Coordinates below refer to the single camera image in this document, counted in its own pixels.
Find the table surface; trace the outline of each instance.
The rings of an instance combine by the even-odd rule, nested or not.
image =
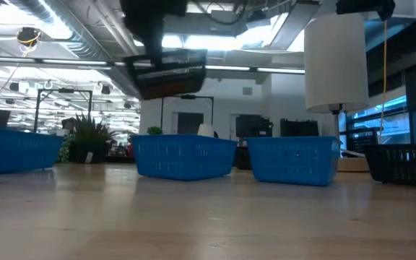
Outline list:
[[[0,176],[0,259],[416,259],[416,187],[364,173],[322,188],[58,165]]]

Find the ductwork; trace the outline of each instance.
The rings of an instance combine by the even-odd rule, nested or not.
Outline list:
[[[93,61],[110,61],[111,55],[94,39],[85,26],[72,14],[62,0],[5,0],[28,15],[37,17],[45,25],[58,28],[59,31],[71,32],[65,43],[66,49],[79,59]],[[117,70],[103,71],[120,86],[125,95],[138,96],[127,76]]]

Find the black plant pot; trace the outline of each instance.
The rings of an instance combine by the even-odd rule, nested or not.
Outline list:
[[[108,144],[106,142],[72,142],[70,146],[70,161],[86,163],[89,153],[92,153],[90,163],[104,163],[108,153]]]

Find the door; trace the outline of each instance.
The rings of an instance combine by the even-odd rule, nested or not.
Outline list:
[[[178,113],[178,134],[198,134],[203,113]]]

